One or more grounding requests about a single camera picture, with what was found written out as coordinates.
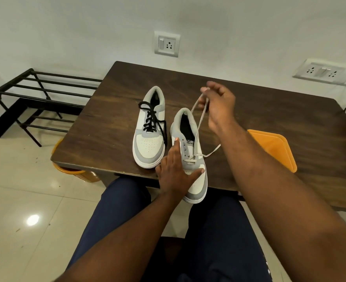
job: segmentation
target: navy blue pants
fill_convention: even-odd
[[[193,205],[175,274],[168,274],[169,278],[180,282],[272,281],[262,249],[234,194],[209,188],[205,199]],[[102,194],[67,268],[150,203],[145,186],[130,178],[114,180]],[[158,243],[142,280],[168,280],[164,261]]]

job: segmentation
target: shoe insole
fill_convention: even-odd
[[[155,91],[152,95],[152,98],[151,98],[152,109],[154,109],[158,105],[160,105],[159,94],[157,94],[157,92]]]
[[[189,122],[189,118],[187,115],[183,114],[181,117],[181,124],[179,126],[181,133],[184,134],[184,136],[186,137],[186,140],[189,141],[195,141],[195,137],[193,132],[191,131],[191,127],[190,127],[190,122]]]

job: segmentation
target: hand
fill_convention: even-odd
[[[225,126],[235,122],[233,110],[236,97],[227,87],[213,81],[208,81],[207,87],[202,87],[200,91],[203,94],[198,107],[203,110],[206,99],[209,99],[208,127],[220,136]]]
[[[176,138],[174,146],[170,148],[168,155],[163,157],[160,164],[156,166],[161,194],[171,195],[173,199],[177,200],[178,204],[203,172],[204,169],[202,168],[193,171],[190,175],[184,172],[179,140]]]

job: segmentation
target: sneaker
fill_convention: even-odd
[[[164,157],[167,145],[165,99],[161,89],[152,87],[138,106],[132,153],[140,167],[154,168]]]
[[[190,204],[197,204],[201,202],[207,193],[207,170],[204,162],[204,157],[210,156],[216,151],[220,145],[218,145],[214,151],[208,155],[202,154],[202,149],[199,142],[198,129],[202,123],[204,113],[207,108],[208,101],[203,110],[202,116],[199,121],[199,126],[195,123],[193,116],[193,110],[196,107],[198,101],[190,111],[188,108],[182,108],[176,114],[173,124],[170,127],[170,135],[172,139],[172,145],[174,145],[175,138],[179,138],[182,166],[186,174],[191,174],[198,168],[204,169],[204,173],[191,185],[189,191],[184,197],[184,201]]]

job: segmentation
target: wall socket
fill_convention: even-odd
[[[180,38],[179,34],[155,32],[153,38],[155,53],[178,57]]]
[[[346,86],[346,64],[308,58],[293,77]]]

